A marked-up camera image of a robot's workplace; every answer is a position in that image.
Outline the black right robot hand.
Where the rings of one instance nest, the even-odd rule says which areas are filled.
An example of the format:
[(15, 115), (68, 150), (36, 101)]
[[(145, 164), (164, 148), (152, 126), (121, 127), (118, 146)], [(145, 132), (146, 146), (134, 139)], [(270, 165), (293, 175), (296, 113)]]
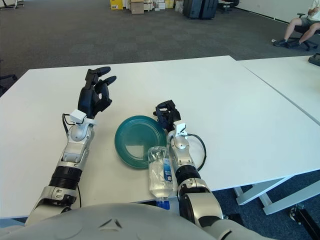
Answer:
[(176, 105), (172, 100), (159, 103), (155, 107), (153, 115), (157, 117), (158, 123), (168, 132), (173, 131), (174, 122), (181, 120), (180, 112), (176, 109)]

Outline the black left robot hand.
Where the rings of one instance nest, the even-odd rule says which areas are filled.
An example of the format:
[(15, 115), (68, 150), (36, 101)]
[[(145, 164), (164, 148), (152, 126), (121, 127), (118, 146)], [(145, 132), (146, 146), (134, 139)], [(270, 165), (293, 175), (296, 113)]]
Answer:
[(104, 66), (89, 69), (86, 73), (85, 85), (80, 91), (77, 109), (85, 113), (89, 119), (94, 119), (98, 112), (103, 112), (112, 103), (108, 86), (117, 77), (114, 75), (105, 80), (99, 79), (110, 71), (109, 66)]

